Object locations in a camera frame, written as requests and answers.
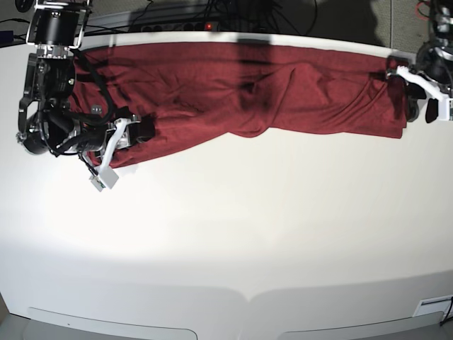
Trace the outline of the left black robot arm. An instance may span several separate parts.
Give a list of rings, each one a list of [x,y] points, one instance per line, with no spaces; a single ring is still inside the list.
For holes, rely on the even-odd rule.
[[[429,40],[418,50],[415,62],[389,69],[387,79],[403,80],[408,104],[406,120],[420,114],[426,102],[425,122],[452,120],[452,2],[428,1]]]

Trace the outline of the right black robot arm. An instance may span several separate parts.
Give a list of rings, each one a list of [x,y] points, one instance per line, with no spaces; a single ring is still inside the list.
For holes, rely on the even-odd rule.
[[[91,7],[91,1],[36,1],[25,42],[37,50],[28,58],[16,139],[31,154],[77,156],[92,175],[100,176],[103,168],[92,165],[88,153],[109,166],[115,151],[149,141],[156,129],[151,119],[116,106],[105,81],[80,50]],[[93,106],[90,113],[70,108],[77,64],[89,71],[105,107]]]

